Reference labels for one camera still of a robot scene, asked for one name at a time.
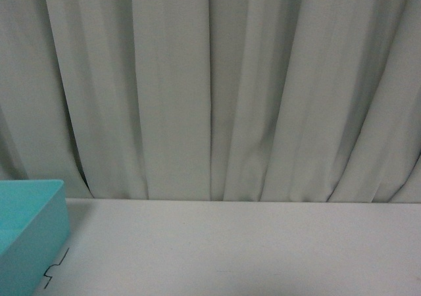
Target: table surface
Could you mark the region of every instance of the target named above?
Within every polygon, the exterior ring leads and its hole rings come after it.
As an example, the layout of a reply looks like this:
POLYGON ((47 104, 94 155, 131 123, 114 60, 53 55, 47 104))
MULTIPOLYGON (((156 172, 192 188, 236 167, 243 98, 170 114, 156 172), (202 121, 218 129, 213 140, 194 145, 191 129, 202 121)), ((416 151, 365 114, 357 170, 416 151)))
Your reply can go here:
POLYGON ((36 296, 421 295, 421 205, 67 204, 72 234, 36 296))

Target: white table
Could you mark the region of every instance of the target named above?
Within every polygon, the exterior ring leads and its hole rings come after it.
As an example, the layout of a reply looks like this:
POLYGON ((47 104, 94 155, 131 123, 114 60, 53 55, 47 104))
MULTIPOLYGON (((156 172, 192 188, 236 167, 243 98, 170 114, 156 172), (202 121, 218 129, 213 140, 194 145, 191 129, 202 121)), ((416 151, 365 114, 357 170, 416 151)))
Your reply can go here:
POLYGON ((421 205, 67 203, 37 296, 421 295, 421 205))

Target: fabric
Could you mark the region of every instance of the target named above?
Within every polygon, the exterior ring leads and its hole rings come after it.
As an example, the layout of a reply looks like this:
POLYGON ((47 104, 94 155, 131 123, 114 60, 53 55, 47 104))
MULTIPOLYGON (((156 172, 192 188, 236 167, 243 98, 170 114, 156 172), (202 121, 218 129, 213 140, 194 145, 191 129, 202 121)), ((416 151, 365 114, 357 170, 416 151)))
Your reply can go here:
POLYGON ((0 0, 0 178, 421 202, 421 0, 0 0))

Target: gray curtain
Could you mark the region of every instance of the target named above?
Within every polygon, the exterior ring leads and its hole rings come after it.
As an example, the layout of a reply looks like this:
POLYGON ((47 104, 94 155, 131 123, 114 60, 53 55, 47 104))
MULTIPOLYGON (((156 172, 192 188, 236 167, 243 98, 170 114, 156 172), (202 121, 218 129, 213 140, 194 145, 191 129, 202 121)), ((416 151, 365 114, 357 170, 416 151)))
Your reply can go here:
POLYGON ((421 0, 0 0, 0 179, 421 202, 421 0))

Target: turquoise container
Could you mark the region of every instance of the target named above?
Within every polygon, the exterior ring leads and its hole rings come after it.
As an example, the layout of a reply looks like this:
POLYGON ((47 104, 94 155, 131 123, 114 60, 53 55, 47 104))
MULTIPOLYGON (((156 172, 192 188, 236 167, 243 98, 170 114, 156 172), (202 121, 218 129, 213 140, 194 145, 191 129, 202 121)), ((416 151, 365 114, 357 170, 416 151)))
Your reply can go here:
POLYGON ((63 181, 0 181, 0 295, 31 295, 69 233, 63 181))

